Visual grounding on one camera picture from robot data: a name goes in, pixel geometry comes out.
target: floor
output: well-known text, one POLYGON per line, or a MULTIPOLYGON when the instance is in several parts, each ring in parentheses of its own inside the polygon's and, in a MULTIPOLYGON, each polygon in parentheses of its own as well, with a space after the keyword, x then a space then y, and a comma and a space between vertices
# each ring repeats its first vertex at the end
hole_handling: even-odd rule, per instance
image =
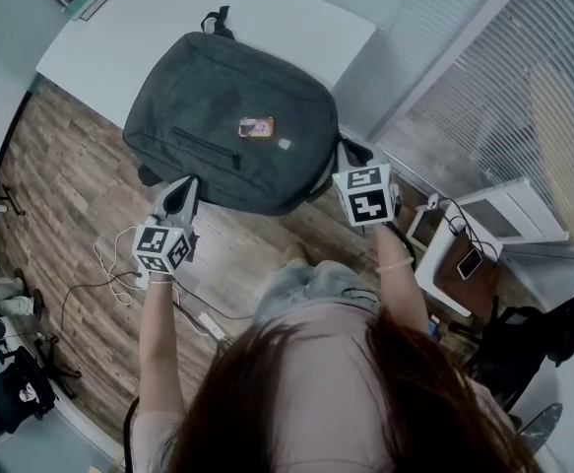
MULTIPOLYGON (((62 331, 61 305, 73 286, 105 282, 94 243, 99 243, 108 267, 116 237, 143 222, 151 209, 159 188, 143 186, 135 164, 117 127, 44 83, 29 102, 0 170, 0 183, 13 188, 26 211, 23 217, 11 210, 0 215, 0 275, 22 268, 29 286, 41 289, 47 307, 41 329, 60 337, 59 359, 83 374, 72 383, 76 405, 118 440, 124 415, 138 392, 144 294, 116 283, 116 291, 129 291, 132 297, 127 306, 105 285, 76 289, 65 303, 62 331)), ((404 184, 403 193, 400 226, 406 229, 424 198, 404 184)), ((347 226, 332 192, 281 218, 202 203, 194 227, 201 238, 195 261, 184 265, 182 284, 230 316, 253 312, 263 281, 283 264, 283 252, 294 241, 303 242, 314 260, 345 263, 377 286, 371 240, 347 226)), ((132 231, 118 240, 114 274, 136 269, 132 241, 132 231)), ((133 283, 132 276, 123 280, 133 283)), ((511 275, 506 273, 500 288, 505 304, 526 303, 525 290, 511 275)), ((205 309, 186 293, 181 300, 194 316, 205 309)), ((230 334, 248 323, 214 313, 212 317, 230 334)), ((190 399, 215 346, 198 336, 179 313, 176 326, 179 375, 184 396, 190 399)), ((26 320, 19 328, 33 332, 39 326, 26 320)))

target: phone screen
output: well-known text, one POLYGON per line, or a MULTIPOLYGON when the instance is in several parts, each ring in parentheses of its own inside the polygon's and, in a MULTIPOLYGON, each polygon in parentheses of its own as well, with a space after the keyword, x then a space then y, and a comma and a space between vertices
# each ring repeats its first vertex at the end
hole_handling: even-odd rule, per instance
POLYGON ((457 269, 463 279, 468 279, 475 270, 481 265, 482 258, 481 254, 476 248, 473 248, 468 255, 462 259, 460 264, 457 265, 457 269))

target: black backpack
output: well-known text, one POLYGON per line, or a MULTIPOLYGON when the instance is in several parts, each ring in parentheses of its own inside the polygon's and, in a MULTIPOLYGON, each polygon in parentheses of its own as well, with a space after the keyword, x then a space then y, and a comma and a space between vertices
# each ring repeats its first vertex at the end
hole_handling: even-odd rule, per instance
POLYGON ((226 12, 206 18, 217 19, 215 34, 186 34, 158 62, 123 138, 145 183, 194 174, 203 201, 281 215, 330 185, 335 102, 302 70, 235 41, 226 12), (273 135, 241 138, 247 117, 273 118, 273 135))

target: white table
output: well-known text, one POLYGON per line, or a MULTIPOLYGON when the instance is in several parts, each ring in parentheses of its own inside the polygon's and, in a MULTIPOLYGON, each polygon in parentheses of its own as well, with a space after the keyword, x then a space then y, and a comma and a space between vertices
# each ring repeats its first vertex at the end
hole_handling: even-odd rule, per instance
MULTIPOLYGON (((461 218, 453 220, 453 218, 458 215, 460 215, 459 209, 454 204, 451 204, 446 209, 444 217, 450 219, 453 222, 453 226, 460 230, 466 223, 461 218)), ((503 244, 490 232, 488 232, 481 224, 473 219, 471 215, 467 214, 466 212, 464 212, 464 215, 466 216, 466 219, 468 219, 468 222, 471 224, 473 230, 475 230, 478 239, 487 243, 491 243, 494 246, 496 254, 491 253, 492 249, 489 246, 485 245, 483 247, 483 250, 486 252, 486 254, 488 254, 488 257, 496 257, 496 259, 498 259, 498 256, 503 250, 503 244)), ((415 270, 415 279, 417 280, 417 284, 432 297, 450 306, 464 317, 468 317, 471 314, 468 310, 450 298, 446 293, 440 291, 433 283, 435 272, 439 268, 442 260, 446 256, 446 253, 453 244, 454 239, 455 236, 449 229, 448 221, 446 221, 446 219, 442 219, 442 222, 437 227, 437 231, 435 232, 431 243, 428 245, 428 248, 424 253, 424 257, 422 257, 420 264, 415 270)), ((477 249, 481 250, 481 247, 476 242, 473 242, 473 244, 477 249)))
POLYGON ((332 89, 374 25, 321 0, 109 0, 88 21, 70 22, 37 71, 124 127, 147 75, 211 11, 229 5, 240 42, 270 52, 332 89))

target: shorts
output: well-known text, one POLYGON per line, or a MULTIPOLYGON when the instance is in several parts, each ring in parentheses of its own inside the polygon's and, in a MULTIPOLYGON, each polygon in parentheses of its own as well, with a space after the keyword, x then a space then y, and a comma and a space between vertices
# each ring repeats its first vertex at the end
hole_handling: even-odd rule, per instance
POLYGON ((347 266, 335 261, 322 261, 312 267, 298 258, 271 278, 252 322, 266 322, 319 303, 348 304, 371 313, 378 313, 380 307, 378 294, 347 266))

